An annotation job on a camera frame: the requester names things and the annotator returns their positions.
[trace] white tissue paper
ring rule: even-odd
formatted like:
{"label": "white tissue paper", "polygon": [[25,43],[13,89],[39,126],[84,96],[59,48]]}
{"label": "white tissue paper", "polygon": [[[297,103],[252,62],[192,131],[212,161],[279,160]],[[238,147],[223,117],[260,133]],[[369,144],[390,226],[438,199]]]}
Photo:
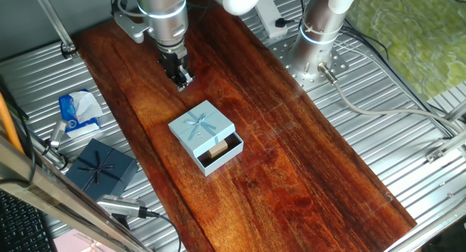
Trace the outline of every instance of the white tissue paper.
{"label": "white tissue paper", "polygon": [[102,108],[91,92],[72,92],[70,96],[74,99],[73,105],[79,124],[91,118],[103,116]]}

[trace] light blue gift box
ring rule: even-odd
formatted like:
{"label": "light blue gift box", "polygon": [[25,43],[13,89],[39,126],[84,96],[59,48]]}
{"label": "light blue gift box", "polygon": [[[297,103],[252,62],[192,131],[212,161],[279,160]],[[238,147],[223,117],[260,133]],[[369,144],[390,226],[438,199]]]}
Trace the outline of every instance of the light blue gift box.
{"label": "light blue gift box", "polygon": [[[236,134],[234,124],[209,101],[175,119],[168,127],[205,176],[242,152],[244,143]],[[222,140],[228,149],[211,160],[207,151]]]}

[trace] metal grating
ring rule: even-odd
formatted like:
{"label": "metal grating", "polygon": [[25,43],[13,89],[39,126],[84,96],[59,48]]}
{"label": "metal grating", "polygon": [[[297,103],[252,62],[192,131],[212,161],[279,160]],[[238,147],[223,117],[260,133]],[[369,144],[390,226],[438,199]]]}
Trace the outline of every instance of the metal grating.
{"label": "metal grating", "polygon": [[[274,1],[287,20],[299,20],[299,0]],[[255,10],[241,18],[267,46],[279,41],[267,38]],[[289,25],[286,38],[293,38],[297,34],[297,25]],[[344,45],[358,47],[371,56],[355,40],[340,36],[339,41]],[[403,82],[387,75],[368,57],[344,48],[339,48],[339,53],[349,65],[349,71],[339,76],[339,83],[354,104],[374,110],[418,108],[418,103],[406,93],[408,88]],[[83,61],[65,60],[60,54],[59,44],[0,63],[0,74],[5,77],[18,103],[31,116],[29,125],[41,138],[50,136],[54,123],[60,118],[59,96],[83,88],[94,94],[104,110],[104,116],[99,119],[102,128],[74,140],[64,140],[60,147],[61,153],[78,155],[91,138],[96,138],[134,157]],[[440,99],[434,98],[433,104],[451,110],[459,101],[466,99],[466,85],[461,84],[455,89],[459,92],[455,90]],[[442,210],[466,195],[466,161],[459,151],[453,151],[433,164],[424,158],[441,144],[444,137],[430,120],[410,114],[383,117],[357,114],[343,104],[335,89],[327,83],[307,92],[418,223],[439,217]],[[141,169],[125,190],[124,196],[141,198],[150,209],[165,213]],[[53,218],[49,218],[49,223],[54,236],[69,229]],[[157,251],[175,251],[178,247],[174,229],[163,220],[135,218],[130,222],[130,227],[137,238]]]}
{"label": "metal grating", "polygon": [[[69,157],[77,156],[95,138],[135,157],[84,62],[81,58],[65,60],[60,52],[60,43],[0,63],[0,74],[18,104],[29,115],[30,128],[43,139],[49,138],[53,125],[61,118],[58,105],[60,96],[84,88],[92,92],[104,113],[99,118],[101,129],[75,139],[64,139],[60,145],[60,153]],[[165,210],[141,167],[123,196],[141,199],[150,210],[165,215]],[[54,237],[70,229],[51,216],[46,217],[46,220]],[[133,234],[148,248],[165,252],[178,249],[176,231],[166,221],[158,218],[131,218],[128,223]]]}

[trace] mounting plate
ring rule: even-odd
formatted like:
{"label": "mounting plate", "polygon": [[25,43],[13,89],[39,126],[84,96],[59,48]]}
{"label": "mounting plate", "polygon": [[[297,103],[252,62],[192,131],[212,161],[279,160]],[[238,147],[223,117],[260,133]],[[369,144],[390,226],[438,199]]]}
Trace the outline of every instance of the mounting plate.
{"label": "mounting plate", "polygon": [[[269,50],[272,52],[273,55],[275,55],[282,64],[289,69],[290,66],[286,64],[287,62],[287,54],[291,46],[296,40],[296,36],[292,38],[285,39],[281,42],[275,43],[271,46],[269,46]],[[335,48],[332,49],[331,52],[332,56],[332,64],[329,65],[328,67],[330,68],[330,71],[335,74],[335,76],[339,76],[343,74],[344,72],[348,71],[348,64],[343,60],[343,58],[340,56],[340,54],[336,51]],[[323,76],[323,74],[295,74],[291,73],[292,77],[299,83],[301,87],[303,87],[304,90],[309,90],[323,82],[327,82],[327,79]]]}

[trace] wooden board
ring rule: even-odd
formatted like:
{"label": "wooden board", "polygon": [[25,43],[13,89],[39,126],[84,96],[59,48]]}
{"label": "wooden board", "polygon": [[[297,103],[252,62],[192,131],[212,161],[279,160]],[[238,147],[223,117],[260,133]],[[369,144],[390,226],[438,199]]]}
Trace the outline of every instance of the wooden board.
{"label": "wooden board", "polygon": [[[183,92],[149,37],[136,44],[111,21],[75,40],[188,251],[383,251],[416,224],[280,62],[222,9],[190,26],[197,78]],[[204,100],[245,142],[208,177],[167,126]]]}

